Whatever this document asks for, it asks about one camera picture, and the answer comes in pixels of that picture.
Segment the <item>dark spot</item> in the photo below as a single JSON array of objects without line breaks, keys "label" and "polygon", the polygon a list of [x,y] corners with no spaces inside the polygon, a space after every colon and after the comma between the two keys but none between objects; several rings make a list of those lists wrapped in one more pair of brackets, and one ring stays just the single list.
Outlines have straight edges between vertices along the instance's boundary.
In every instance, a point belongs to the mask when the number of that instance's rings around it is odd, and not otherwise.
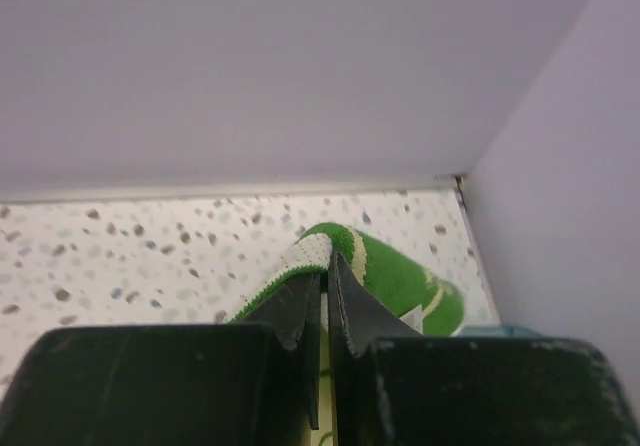
[{"label": "dark spot", "polygon": [[64,288],[56,289],[53,295],[58,301],[62,301],[63,303],[69,301],[71,298],[71,293]]},{"label": "dark spot", "polygon": [[14,231],[12,233],[9,233],[5,236],[5,239],[7,240],[8,243],[11,243],[14,239],[19,238],[22,235],[22,233],[20,233],[20,231]]},{"label": "dark spot", "polygon": [[140,296],[140,293],[138,291],[134,291],[133,293],[127,294],[127,296],[124,298],[124,300],[127,303],[131,304],[139,296]]},{"label": "dark spot", "polygon": [[51,251],[51,256],[57,258],[58,256],[64,254],[66,250],[67,248],[64,247],[64,244],[59,244],[58,246],[53,248],[53,251]]},{"label": "dark spot", "polygon": [[15,314],[20,311],[20,306],[17,304],[10,304],[2,309],[2,314]]},{"label": "dark spot", "polygon": [[63,325],[63,326],[69,326],[70,324],[75,323],[78,320],[78,317],[73,314],[71,316],[63,316],[61,317],[58,322]]},{"label": "dark spot", "polygon": [[215,324],[224,323],[225,319],[227,319],[227,312],[221,310],[216,313],[213,318],[213,322]]}]

